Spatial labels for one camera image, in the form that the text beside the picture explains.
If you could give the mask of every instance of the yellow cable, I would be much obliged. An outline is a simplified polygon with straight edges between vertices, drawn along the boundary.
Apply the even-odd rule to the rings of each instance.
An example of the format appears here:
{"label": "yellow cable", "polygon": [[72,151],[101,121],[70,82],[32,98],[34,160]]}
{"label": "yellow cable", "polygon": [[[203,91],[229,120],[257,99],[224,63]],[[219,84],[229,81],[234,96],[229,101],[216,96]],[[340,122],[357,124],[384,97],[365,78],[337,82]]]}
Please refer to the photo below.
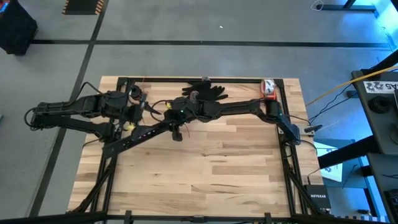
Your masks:
{"label": "yellow cable", "polygon": [[376,71],[376,72],[370,73],[369,75],[364,75],[364,76],[362,76],[362,77],[355,78],[355,79],[350,80],[350,81],[348,81],[348,82],[344,82],[343,84],[340,84],[340,85],[338,85],[338,86],[332,88],[331,90],[327,91],[326,93],[320,95],[318,98],[316,98],[315,100],[313,100],[313,101],[307,103],[305,106],[308,106],[308,105],[313,104],[314,102],[316,102],[316,101],[318,101],[319,99],[323,98],[323,97],[326,96],[327,94],[333,93],[335,90],[337,90],[337,89],[339,89],[339,88],[341,88],[341,87],[343,87],[343,86],[345,86],[345,85],[349,85],[349,84],[351,84],[351,83],[354,83],[354,82],[363,80],[363,79],[365,79],[365,78],[369,78],[369,77],[378,75],[378,74],[380,74],[380,73],[383,73],[383,72],[386,72],[386,71],[389,71],[389,70],[393,70],[393,69],[397,69],[397,68],[398,68],[398,66],[392,66],[392,67],[385,68],[385,69],[380,70],[380,71]]}

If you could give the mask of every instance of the black floor stripe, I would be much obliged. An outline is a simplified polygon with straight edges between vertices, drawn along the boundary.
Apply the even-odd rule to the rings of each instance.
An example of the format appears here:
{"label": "black floor stripe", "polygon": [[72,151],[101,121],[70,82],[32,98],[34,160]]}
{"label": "black floor stripe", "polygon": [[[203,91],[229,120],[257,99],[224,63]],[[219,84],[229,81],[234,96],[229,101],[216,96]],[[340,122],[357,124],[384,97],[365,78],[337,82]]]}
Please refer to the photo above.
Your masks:
{"label": "black floor stripe", "polygon": [[256,46],[256,47],[358,47],[386,48],[388,43],[343,42],[261,42],[261,41],[202,41],[202,40],[33,40],[32,44],[89,44],[95,45],[203,45],[203,46]]}
{"label": "black floor stripe", "polygon": [[[87,46],[85,57],[83,59],[83,62],[81,63],[79,74],[77,76],[75,86],[73,87],[70,100],[74,99],[74,97],[78,94],[78,90],[80,89],[81,83],[83,82],[83,79],[85,77],[88,62],[90,61],[91,54],[93,53],[95,40],[97,39],[98,33],[100,32],[107,6],[108,6],[108,0],[104,2],[102,12],[98,16],[98,20],[97,20],[97,23],[95,24],[93,34],[89,41],[89,45]],[[59,130],[59,132],[57,133],[57,137],[55,138],[55,143],[54,143],[53,148],[50,153],[49,161],[46,165],[44,175],[43,175],[42,180],[39,185],[39,189],[37,190],[35,199],[32,204],[32,208],[30,209],[30,212],[29,212],[30,217],[36,217],[37,215],[39,215],[40,208],[43,204],[45,193],[49,186],[50,179],[51,179],[54,167],[55,167],[55,163],[58,159],[58,155],[61,150],[61,146],[62,146],[63,139],[65,137],[65,134],[66,134],[66,129],[64,129],[64,128],[61,128]]]}

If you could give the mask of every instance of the metal table leg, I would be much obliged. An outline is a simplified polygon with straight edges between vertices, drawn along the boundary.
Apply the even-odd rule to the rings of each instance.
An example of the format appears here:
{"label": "metal table leg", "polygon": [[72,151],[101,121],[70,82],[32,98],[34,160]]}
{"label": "metal table leg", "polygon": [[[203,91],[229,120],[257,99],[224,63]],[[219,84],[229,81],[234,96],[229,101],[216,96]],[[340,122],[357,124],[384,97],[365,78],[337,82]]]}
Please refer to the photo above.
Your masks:
{"label": "metal table leg", "polygon": [[318,157],[319,167],[321,169],[330,167],[359,156],[365,156],[369,152],[380,153],[379,146],[373,136]]}
{"label": "metal table leg", "polygon": [[317,5],[318,10],[330,10],[330,11],[361,11],[361,12],[374,12],[376,8],[374,6],[353,6],[355,0],[347,0],[346,4],[343,5]]}

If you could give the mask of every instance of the wooden tabletop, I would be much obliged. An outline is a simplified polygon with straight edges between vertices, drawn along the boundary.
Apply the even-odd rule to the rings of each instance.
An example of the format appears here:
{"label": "wooden tabletop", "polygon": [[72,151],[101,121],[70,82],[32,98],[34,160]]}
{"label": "wooden tabletop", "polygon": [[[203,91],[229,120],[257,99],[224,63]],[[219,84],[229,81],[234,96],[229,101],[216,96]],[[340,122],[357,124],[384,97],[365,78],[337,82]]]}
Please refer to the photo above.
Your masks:
{"label": "wooden tabletop", "polygon": [[[115,90],[118,77],[102,77],[101,91]],[[291,115],[307,118],[300,82],[285,78]],[[136,83],[148,93],[150,104],[181,95],[186,83]],[[259,84],[217,83],[229,97],[220,103],[259,98]],[[164,104],[155,107],[166,110]],[[141,124],[155,124],[148,112]],[[105,122],[104,118],[93,122]],[[305,121],[292,118],[295,124]],[[118,157],[110,214],[203,215],[223,217],[289,217],[277,127],[251,114],[223,116],[216,121],[194,121],[180,128],[183,141],[163,133]],[[88,134],[86,142],[96,139]],[[302,139],[313,142],[310,137]],[[68,209],[73,209],[94,186],[103,144],[84,147]],[[304,183],[319,168],[314,148],[303,142],[297,155]],[[323,184],[320,171],[310,176],[312,184]],[[102,208],[104,188],[100,195]],[[299,204],[297,191],[294,193]]]}

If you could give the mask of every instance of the black metal frame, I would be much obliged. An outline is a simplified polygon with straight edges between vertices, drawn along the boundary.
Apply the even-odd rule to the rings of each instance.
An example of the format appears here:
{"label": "black metal frame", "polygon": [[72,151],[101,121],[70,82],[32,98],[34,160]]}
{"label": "black metal frame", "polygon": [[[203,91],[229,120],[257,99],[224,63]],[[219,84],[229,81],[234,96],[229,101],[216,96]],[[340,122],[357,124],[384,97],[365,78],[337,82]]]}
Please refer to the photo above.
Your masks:
{"label": "black metal frame", "polygon": [[318,10],[327,11],[359,11],[359,12],[375,12],[376,8],[374,6],[354,6],[356,0],[347,0],[344,5],[333,5],[333,4],[319,4],[317,5]]}
{"label": "black metal frame", "polygon": [[[200,78],[146,78],[146,82],[187,82],[187,81],[199,81]],[[284,114],[289,114],[287,106],[287,98],[285,93],[285,86],[283,79],[274,79],[275,84],[280,89],[280,97],[282,101],[282,108]],[[116,90],[121,91],[123,85],[128,86],[131,82],[141,82],[142,78],[128,78],[119,77]],[[256,78],[213,78],[213,83],[258,83],[260,84],[261,79]],[[112,141],[105,142],[105,144],[112,143],[120,139],[122,129],[116,130],[115,138]],[[162,220],[162,221],[189,221],[193,223],[205,223],[205,222],[261,222],[261,223],[272,223],[272,222],[295,222],[295,223],[376,223],[376,222],[364,222],[362,220],[347,220],[342,218],[335,218],[323,213],[317,205],[315,205],[308,194],[306,193],[301,180],[300,167],[297,158],[297,152],[295,146],[288,146],[285,143],[284,135],[278,134],[280,153],[282,159],[282,167],[284,170],[286,194],[289,203],[289,211],[291,217],[286,218],[272,218],[270,213],[265,213],[263,217],[206,217],[206,216],[162,216],[162,215],[132,215],[131,211],[126,211],[125,215],[108,215],[109,203],[111,198],[112,186],[114,173],[116,170],[116,162],[118,156],[111,158],[111,161],[107,168],[106,159],[104,154],[101,156],[99,164],[98,175],[96,185],[93,187],[87,198],[84,199],[82,204],[74,209],[73,211],[67,212],[62,215],[49,215],[44,217],[29,217],[29,218],[16,218],[10,220],[0,220],[0,224],[26,224],[26,223],[89,223],[103,221],[106,223],[107,220],[124,220],[125,224],[131,224],[135,220]],[[289,164],[287,158],[286,147],[290,147],[292,165]],[[104,204],[101,211],[97,211],[98,199],[100,197],[99,189],[101,186],[106,184],[106,190],[104,194]],[[294,183],[298,192],[302,214],[299,214],[295,210],[295,200],[293,198],[293,188],[291,182]],[[311,209],[311,215],[308,215],[307,206]]]}

